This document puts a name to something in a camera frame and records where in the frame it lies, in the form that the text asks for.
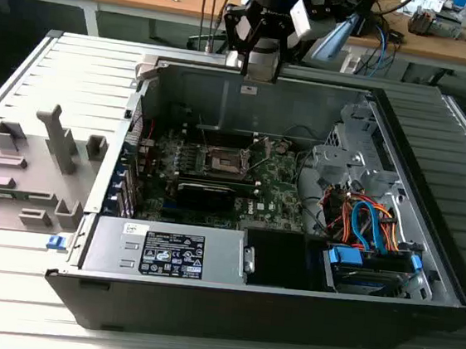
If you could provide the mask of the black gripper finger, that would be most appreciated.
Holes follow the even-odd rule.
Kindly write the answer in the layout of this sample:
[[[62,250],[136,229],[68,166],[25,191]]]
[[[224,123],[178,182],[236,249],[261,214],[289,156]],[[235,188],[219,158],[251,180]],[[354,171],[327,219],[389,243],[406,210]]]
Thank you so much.
[[[254,34],[251,31],[252,26],[249,25],[246,36],[243,38],[237,31],[237,26],[241,24],[242,19],[248,20],[250,15],[251,5],[239,5],[229,4],[224,12],[224,23],[226,29],[226,37],[228,40],[228,46],[230,51],[235,51],[241,58],[240,73],[247,75],[247,68],[249,67],[250,53],[254,45]]]
[[[280,71],[284,64],[296,61],[296,55],[299,53],[300,40],[296,34],[285,36],[279,40],[277,61],[274,68],[272,82],[275,83],[279,78]]]

